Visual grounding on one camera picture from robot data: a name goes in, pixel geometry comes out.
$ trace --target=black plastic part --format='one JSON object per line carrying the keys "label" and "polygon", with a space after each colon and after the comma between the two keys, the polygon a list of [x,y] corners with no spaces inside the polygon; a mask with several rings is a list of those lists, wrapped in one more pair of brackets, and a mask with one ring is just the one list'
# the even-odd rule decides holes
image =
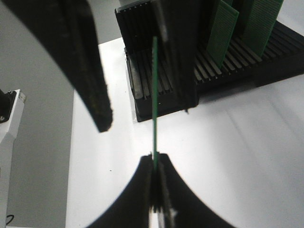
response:
{"label": "black plastic part", "polygon": [[194,58],[202,0],[152,1],[169,65],[173,92],[181,109],[198,104],[194,83]]}
{"label": "black plastic part", "polygon": [[100,132],[112,123],[93,15],[86,0],[2,0],[35,35],[87,106]]}
{"label": "black plastic part", "polygon": [[13,108],[16,92],[3,93],[0,90],[0,123],[7,122],[10,119],[11,110]]}
{"label": "black plastic part", "polygon": [[165,228],[233,228],[208,208],[176,172],[168,155],[159,154],[162,212]]}
{"label": "black plastic part", "polygon": [[148,228],[149,213],[158,213],[161,228],[233,228],[190,190],[168,155],[143,156],[132,179],[110,208],[88,228]]}
{"label": "black plastic part", "polygon": [[[274,30],[263,56],[258,57],[234,35],[219,69],[206,52],[208,40],[208,21],[213,7],[212,0],[202,1],[203,11],[199,28],[198,45],[194,60],[193,84],[197,96],[228,83],[247,80],[256,86],[266,85],[304,73],[304,37],[280,22],[275,23]],[[152,34],[160,35],[157,16],[150,0],[116,10],[117,21],[126,46],[127,66],[132,93],[135,100],[137,120],[144,121],[152,117],[151,102],[151,43]],[[187,47],[189,40],[184,39]],[[180,101],[175,96],[176,78],[172,78],[172,65],[168,62],[166,46],[160,46],[159,57],[159,116],[182,110]],[[189,64],[186,57],[182,65]]]}
{"label": "black plastic part", "polygon": [[88,228],[148,228],[152,171],[152,156],[143,156],[122,194]]}
{"label": "black plastic part", "polygon": [[6,225],[8,225],[9,223],[11,223],[14,220],[15,216],[14,215],[7,215],[6,219],[9,219],[8,222],[6,222]]}
{"label": "black plastic part", "polygon": [[0,90],[0,116],[5,115],[6,110],[9,109],[10,99]]}

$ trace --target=black slotted rack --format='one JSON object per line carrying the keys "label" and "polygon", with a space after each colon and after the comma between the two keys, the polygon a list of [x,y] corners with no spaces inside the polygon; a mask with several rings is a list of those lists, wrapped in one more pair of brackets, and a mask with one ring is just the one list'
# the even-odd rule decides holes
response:
{"label": "black slotted rack", "polygon": [[[137,120],[151,119],[152,37],[160,36],[150,0],[142,0],[115,11],[125,43],[127,66],[135,100]],[[229,82],[247,79],[266,85],[304,73],[304,37],[280,22],[275,27],[262,57],[257,56],[234,35],[221,69],[199,40],[195,58],[195,84],[199,94]],[[159,116],[181,110],[173,93],[168,62],[159,50]]]}

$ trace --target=white table surface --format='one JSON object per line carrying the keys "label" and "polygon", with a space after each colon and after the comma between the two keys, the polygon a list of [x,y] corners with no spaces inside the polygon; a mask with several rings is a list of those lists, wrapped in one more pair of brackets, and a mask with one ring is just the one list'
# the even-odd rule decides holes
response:
{"label": "white table surface", "polygon": [[[123,40],[100,46],[114,110],[98,133],[77,93],[66,227],[85,227],[119,196],[152,150],[152,122],[136,123]],[[304,76],[202,98],[158,118],[158,149],[194,193],[238,228],[304,227]]]}

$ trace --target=black cable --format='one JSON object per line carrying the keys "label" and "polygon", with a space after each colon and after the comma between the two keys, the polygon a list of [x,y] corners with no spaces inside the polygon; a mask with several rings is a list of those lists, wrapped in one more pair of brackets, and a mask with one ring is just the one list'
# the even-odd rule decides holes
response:
{"label": "black cable", "polygon": [[5,111],[9,108],[10,99],[0,89],[0,115],[4,115]]}
{"label": "black cable", "polygon": [[6,225],[8,225],[9,223],[11,223],[12,220],[15,218],[14,215],[8,215],[6,218],[8,219],[9,217],[11,217],[11,219],[10,219],[10,221],[8,221],[8,222],[6,223]]}

